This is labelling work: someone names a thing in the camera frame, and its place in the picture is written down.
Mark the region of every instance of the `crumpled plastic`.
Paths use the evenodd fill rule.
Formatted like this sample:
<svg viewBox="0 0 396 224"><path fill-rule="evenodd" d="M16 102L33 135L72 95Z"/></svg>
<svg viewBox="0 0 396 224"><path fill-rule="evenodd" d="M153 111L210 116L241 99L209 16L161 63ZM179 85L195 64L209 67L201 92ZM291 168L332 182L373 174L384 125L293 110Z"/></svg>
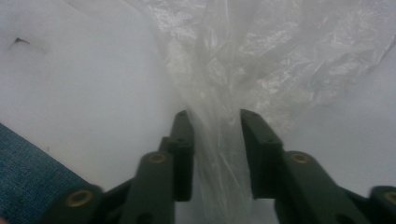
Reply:
<svg viewBox="0 0 396 224"><path fill-rule="evenodd" d="M189 107L206 215L249 223L239 109L282 135L369 74L394 44L389 0L141 0Z"/></svg>

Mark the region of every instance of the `clear plastic bag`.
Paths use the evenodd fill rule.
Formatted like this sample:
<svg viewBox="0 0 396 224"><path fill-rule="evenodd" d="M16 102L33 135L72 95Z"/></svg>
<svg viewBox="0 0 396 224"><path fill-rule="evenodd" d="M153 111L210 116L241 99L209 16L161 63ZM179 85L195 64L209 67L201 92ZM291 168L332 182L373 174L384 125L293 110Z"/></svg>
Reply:
<svg viewBox="0 0 396 224"><path fill-rule="evenodd" d="M370 73L396 34L395 1L145 0L197 132L212 223L249 223L239 109L282 134Z"/></svg>

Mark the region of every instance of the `white surface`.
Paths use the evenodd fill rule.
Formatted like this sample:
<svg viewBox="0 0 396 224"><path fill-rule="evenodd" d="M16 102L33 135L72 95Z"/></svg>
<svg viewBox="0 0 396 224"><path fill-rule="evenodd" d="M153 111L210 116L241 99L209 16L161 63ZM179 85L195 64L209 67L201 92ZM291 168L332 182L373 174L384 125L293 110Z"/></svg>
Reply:
<svg viewBox="0 0 396 224"><path fill-rule="evenodd" d="M183 109L140 13L123 1L18 0L0 3L0 21L0 122L105 189L132 177ZM285 149L311 153L362 195L396 186L395 60L393 49L346 95L305 114ZM177 223L206 223L198 190L177 206ZM271 201L252 214L277 223Z"/></svg>

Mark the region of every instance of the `blue fabric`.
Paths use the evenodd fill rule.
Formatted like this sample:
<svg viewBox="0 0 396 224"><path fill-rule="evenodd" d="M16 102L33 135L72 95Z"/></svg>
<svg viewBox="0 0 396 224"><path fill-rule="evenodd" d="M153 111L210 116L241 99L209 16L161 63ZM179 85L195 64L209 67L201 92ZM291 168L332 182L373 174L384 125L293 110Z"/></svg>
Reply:
<svg viewBox="0 0 396 224"><path fill-rule="evenodd" d="M36 223L50 203L83 179L0 123L0 217Z"/></svg>

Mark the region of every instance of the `dark spot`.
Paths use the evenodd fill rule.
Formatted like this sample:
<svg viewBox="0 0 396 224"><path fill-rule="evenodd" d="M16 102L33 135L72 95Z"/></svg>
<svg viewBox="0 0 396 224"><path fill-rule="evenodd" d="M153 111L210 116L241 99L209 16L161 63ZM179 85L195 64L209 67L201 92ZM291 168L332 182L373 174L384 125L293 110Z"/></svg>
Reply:
<svg viewBox="0 0 396 224"><path fill-rule="evenodd" d="M20 39L19 37L17 37L14 41L14 44L18 44L18 43L26 43L26 44L30 44L29 42L27 42L24 39Z"/></svg>

